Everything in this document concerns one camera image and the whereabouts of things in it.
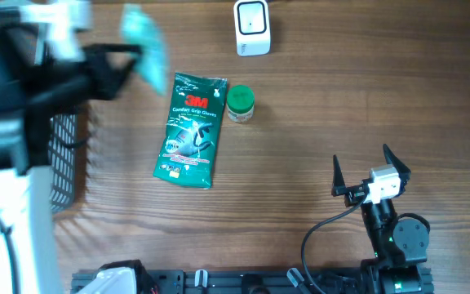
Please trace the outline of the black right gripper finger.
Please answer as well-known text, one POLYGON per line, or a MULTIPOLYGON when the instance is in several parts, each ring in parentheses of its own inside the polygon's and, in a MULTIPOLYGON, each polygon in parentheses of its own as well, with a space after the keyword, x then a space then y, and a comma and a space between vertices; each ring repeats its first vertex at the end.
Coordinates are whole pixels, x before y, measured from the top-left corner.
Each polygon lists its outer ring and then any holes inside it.
POLYGON ((402 184, 410 180, 411 170, 391 151, 387 144, 383 144, 384 157, 387 164, 393 165, 397 170, 402 184))
POLYGON ((339 164, 339 160, 336 154, 333 155, 333 180, 332 180, 332 188, 331 188, 331 195, 334 197, 344 195, 347 192, 347 186, 344 181, 344 176, 341 171, 341 167, 339 164))

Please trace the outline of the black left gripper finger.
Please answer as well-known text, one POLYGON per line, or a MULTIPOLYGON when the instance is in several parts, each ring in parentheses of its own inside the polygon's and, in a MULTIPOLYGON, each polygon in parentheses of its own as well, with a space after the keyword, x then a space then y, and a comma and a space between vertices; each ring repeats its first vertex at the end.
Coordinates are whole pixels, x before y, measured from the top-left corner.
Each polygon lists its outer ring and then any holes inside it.
POLYGON ((137 60, 129 60, 123 67, 111 69, 104 80, 104 99, 113 100, 134 71, 137 60))
POLYGON ((106 56, 109 53, 130 53, 134 56, 141 56, 142 49, 138 45, 116 44, 116 43, 96 43, 83 48, 86 56, 106 56))

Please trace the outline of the light blue tissue packet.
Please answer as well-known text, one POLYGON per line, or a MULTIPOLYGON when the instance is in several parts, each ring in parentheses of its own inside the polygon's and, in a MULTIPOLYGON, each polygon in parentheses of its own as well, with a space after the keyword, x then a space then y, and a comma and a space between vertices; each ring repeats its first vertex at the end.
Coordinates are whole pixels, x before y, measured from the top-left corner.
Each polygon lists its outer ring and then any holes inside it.
POLYGON ((140 47, 140 60, 135 66, 142 79, 160 96, 167 90, 168 59, 162 31, 141 5, 127 3, 120 25, 122 39, 140 47))

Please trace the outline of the green 3M gloves packet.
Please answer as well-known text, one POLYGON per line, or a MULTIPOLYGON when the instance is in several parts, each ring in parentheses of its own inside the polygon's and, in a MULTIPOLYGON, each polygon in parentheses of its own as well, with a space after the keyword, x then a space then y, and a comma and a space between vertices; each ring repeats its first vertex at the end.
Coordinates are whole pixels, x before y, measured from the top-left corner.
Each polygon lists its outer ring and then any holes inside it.
POLYGON ((185 187, 212 186, 227 88, 226 78, 175 74, 155 177, 185 187))

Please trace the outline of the green lid jar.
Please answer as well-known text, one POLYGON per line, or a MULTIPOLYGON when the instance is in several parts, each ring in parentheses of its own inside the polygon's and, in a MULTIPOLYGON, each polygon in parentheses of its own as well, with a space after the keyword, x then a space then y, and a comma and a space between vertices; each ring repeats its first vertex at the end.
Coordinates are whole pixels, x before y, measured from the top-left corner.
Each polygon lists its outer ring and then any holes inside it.
POLYGON ((228 117, 235 123, 245 123, 253 117, 255 94, 250 87, 237 85, 228 91, 228 117))

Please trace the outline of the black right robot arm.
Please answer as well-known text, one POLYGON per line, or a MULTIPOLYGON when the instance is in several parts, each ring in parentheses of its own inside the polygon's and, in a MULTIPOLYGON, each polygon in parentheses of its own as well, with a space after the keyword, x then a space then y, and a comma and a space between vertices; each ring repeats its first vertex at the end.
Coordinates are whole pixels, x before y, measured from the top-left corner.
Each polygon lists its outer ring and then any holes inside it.
POLYGON ((357 283, 362 293, 432 293, 430 270, 422 266, 428 260, 430 223, 415 213, 396 212, 393 200, 405 193, 411 170, 387 145, 383 153, 386 164, 371 168, 369 177, 353 186, 345 183, 338 157, 333 157, 331 194, 361 210, 375 254, 361 262, 357 283))

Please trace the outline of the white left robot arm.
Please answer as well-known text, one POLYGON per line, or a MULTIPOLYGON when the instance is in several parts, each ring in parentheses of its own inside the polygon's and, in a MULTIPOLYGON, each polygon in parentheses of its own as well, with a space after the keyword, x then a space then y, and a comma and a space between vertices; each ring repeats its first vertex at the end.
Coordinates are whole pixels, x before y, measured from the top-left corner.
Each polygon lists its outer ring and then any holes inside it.
POLYGON ((28 65, 0 31, 0 293, 60 293, 50 194, 51 120, 89 100, 112 100, 143 53, 97 43, 82 61, 28 65))

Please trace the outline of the white barcode scanner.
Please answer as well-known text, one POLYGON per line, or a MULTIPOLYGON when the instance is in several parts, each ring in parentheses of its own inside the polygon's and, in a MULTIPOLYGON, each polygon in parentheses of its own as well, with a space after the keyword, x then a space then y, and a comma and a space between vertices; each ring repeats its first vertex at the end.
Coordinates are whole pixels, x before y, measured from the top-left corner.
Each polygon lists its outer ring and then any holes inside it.
POLYGON ((237 0, 233 5, 237 53, 239 56, 268 54, 271 25, 264 0, 237 0))

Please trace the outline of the grey plastic basket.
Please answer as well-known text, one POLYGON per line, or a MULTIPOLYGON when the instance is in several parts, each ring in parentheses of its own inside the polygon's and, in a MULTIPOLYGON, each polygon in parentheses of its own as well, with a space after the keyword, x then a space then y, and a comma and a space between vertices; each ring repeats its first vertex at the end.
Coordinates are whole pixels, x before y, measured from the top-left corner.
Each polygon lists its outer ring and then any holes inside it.
MULTIPOLYGON (((36 36, 33 65, 39 65, 42 54, 51 53, 45 41, 47 27, 20 20, 19 8, 26 4, 36 3, 0 1, 0 42, 23 42, 22 32, 36 36)), ((0 104, 17 97, 2 89, 10 80, 10 72, 0 56, 0 104)), ((51 209, 60 212, 69 207, 74 199, 75 156, 66 144, 75 138, 76 130, 77 117, 74 114, 58 114, 51 118, 28 117, 22 112, 0 114, 0 194, 16 192, 24 186, 31 171, 43 172, 50 166, 51 209)))

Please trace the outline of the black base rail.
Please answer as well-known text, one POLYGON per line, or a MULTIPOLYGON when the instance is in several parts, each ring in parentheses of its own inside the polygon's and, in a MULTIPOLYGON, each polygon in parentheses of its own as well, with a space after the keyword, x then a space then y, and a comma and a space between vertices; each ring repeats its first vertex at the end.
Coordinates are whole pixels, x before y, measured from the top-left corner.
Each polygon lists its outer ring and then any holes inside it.
MULTIPOLYGON (((314 293, 312 283, 304 278, 295 286, 285 271, 209 271, 206 284, 195 279, 194 272, 183 270, 150 270, 157 293, 314 293)), ((322 271, 317 284, 326 293, 423 293, 433 294, 435 287, 429 269, 403 274, 400 270, 382 271, 379 278, 369 282, 359 269, 341 268, 322 271)))

